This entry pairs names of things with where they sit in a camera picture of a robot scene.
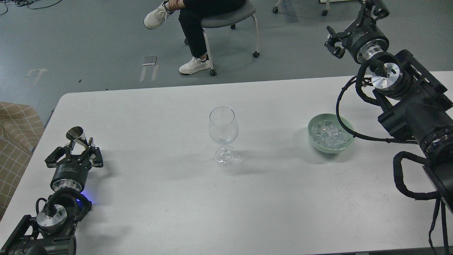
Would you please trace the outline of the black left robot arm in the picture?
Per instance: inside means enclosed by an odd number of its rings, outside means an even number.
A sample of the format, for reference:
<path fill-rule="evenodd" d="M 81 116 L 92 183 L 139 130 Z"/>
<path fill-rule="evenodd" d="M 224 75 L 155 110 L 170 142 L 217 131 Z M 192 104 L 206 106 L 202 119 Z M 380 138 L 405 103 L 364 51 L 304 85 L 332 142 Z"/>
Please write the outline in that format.
<path fill-rule="evenodd" d="M 101 150 L 93 138 L 70 138 L 45 163 L 55 169 L 50 184 L 54 193 L 36 201 L 35 217 L 22 217 L 1 248 L 2 255 L 76 254 L 76 227 L 92 209 L 82 191 L 89 170 L 103 167 Z"/>

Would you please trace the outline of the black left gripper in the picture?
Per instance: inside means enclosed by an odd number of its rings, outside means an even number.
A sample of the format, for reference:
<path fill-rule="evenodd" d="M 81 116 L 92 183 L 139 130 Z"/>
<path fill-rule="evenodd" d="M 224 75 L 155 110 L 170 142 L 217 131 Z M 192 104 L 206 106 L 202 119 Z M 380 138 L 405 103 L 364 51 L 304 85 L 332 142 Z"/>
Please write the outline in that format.
<path fill-rule="evenodd" d="M 47 168 L 56 168 L 50 187 L 56 192 L 62 188 L 71 188 L 82 192 L 85 188 L 89 170 L 92 167 L 103 168 L 104 162 L 99 147 L 93 138 L 80 154 L 80 160 L 71 157 L 71 145 L 57 147 L 45 160 Z"/>

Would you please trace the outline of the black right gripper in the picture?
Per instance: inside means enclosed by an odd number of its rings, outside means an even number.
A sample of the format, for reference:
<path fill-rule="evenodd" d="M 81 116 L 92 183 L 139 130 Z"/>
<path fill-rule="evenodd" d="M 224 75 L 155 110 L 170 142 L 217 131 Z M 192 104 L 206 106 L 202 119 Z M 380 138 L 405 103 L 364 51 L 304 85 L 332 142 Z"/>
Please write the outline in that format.
<path fill-rule="evenodd" d="M 357 0 L 357 2 L 361 4 L 361 8 L 356 20 L 340 33 L 327 26 L 329 34 L 324 46 L 338 59 L 341 59 L 348 50 L 356 63 L 364 64 L 373 55 L 369 48 L 377 46 L 378 52 L 388 50 L 389 40 L 376 26 L 376 21 L 385 19 L 390 12 L 382 0 Z M 336 46 L 338 42 L 343 42 L 344 48 Z"/>

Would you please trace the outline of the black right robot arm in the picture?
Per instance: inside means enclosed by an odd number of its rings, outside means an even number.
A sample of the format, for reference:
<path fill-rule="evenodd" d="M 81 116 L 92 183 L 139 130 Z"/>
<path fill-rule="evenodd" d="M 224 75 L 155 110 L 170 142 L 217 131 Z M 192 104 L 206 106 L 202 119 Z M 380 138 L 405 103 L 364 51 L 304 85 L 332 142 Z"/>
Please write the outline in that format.
<path fill-rule="evenodd" d="M 381 0 L 361 0 L 357 18 L 343 32 L 327 27 L 325 48 L 335 57 L 349 52 L 360 65 L 356 76 L 342 88 L 336 102 L 340 125 L 354 138 L 386 143 L 417 144 L 424 153 L 420 157 L 402 151 L 393 158 L 395 187 L 415 200 L 435 200 L 429 236 L 441 217 L 444 252 L 450 255 L 446 210 L 453 203 L 453 122 L 447 114 L 452 101 L 445 95 L 447 88 L 437 80 L 408 50 L 389 53 L 389 40 L 377 21 L 389 15 Z M 339 105 L 343 94 L 355 85 L 357 95 L 366 103 L 379 106 L 383 113 L 379 123 L 390 138 L 376 138 L 350 129 L 341 120 Z M 435 191 L 410 191 L 403 180 L 402 160 L 422 165 Z"/>

